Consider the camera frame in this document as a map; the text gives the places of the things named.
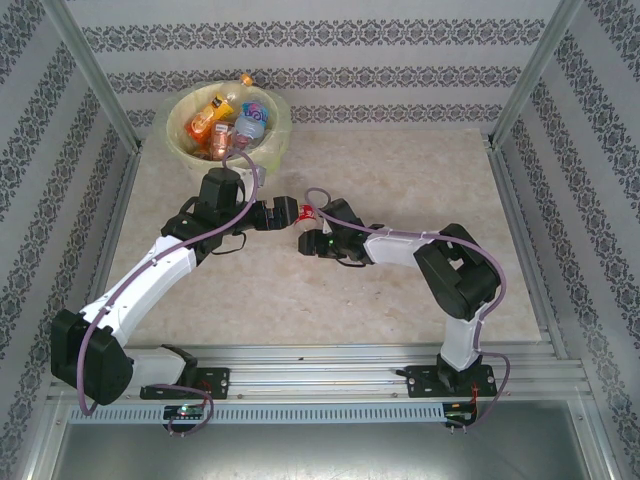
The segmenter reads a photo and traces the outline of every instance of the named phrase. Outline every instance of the bottle cap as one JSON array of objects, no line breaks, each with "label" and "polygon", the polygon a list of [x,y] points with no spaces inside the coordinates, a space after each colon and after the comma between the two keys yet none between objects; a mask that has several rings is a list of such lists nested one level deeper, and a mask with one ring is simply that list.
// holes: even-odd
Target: bottle cap
[{"label": "bottle cap", "polygon": [[240,81],[247,87],[253,85],[253,78],[251,78],[248,73],[243,73],[242,75],[240,75]]}]

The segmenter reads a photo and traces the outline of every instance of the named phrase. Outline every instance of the patterned wallpaper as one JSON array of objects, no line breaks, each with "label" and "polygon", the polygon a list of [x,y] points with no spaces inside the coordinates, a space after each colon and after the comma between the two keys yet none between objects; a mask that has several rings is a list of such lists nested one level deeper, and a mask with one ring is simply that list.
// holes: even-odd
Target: patterned wallpaper
[{"label": "patterned wallpaper", "polygon": [[557,0],[69,6],[141,135],[167,96],[243,71],[292,105],[298,129],[489,133]]},{"label": "patterned wallpaper", "polygon": [[640,478],[640,2],[585,2],[503,145],[570,354]]},{"label": "patterned wallpaper", "polygon": [[0,1],[0,478],[48,385],[49,325],[86,303],[129,154],[37,1]]}]

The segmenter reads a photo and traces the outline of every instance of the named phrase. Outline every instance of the marble surface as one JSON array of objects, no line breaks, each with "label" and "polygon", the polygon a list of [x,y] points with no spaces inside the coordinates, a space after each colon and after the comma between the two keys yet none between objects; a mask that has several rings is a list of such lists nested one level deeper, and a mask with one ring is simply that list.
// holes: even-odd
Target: marble surface
[{"label": "marble surface", "polygon": [[[310,186],[344,197],[368,225],[440,230],[464,225],[509,281],[484,340],[539,340],[509,228],[477,130],[294,132],[260,199]],[[140,167],[109,286],[146,253],[166,220],[197,194],[186,169],[153,136]],[[239,246],[225,238],[224,248]],[[445,315],[418,269],[346,268],[297,252],[293,228],[248,233],[245,249],[209,257],[141,321],[131,345],[439,342]]]}]

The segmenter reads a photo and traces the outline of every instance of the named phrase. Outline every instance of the damask pattern wall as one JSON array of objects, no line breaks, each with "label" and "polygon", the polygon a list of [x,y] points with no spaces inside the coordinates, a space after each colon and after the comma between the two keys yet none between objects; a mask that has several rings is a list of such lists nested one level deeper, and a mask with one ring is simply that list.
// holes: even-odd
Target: damask pattern wall
[{"label": "damask pattern wall", "polygon": [[503,145],[565,344],[640,478],[640,2],[589,0]]},{"label": "damask pattern wall", "polygon": [[37,0],[0,1],[0,478],[20,468],[49,325],[96,274],[129,153]]},{"label": "damask pattern wall", "polygon": [[489,133],[557,0],[72,0],[141,135],[170,94],[250,72],[295,128]]}]

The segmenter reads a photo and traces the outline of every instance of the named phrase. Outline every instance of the enclosure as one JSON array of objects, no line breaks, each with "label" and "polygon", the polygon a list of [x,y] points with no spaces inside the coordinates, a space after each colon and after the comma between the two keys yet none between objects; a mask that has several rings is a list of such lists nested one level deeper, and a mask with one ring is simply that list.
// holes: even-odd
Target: enclosure
[{"label": "enclosure", "polygon": [[[0,477],[640,478],[640,1],[0,8]],[[111,288],[199,188],[156,112],[243,72],[294,125],[260,199],[320,186],[367,225],[460,223],[502,264],[482,344],[511,378],[478,430],[450,435],[446,400],[395,373],[444,341],[420,272],[310,260],[293,229],[207,259],[132,337],[230,369],[195,437],[159,426],[180,402],[128,390],[89,418],[52,377],[56,313]]]}]

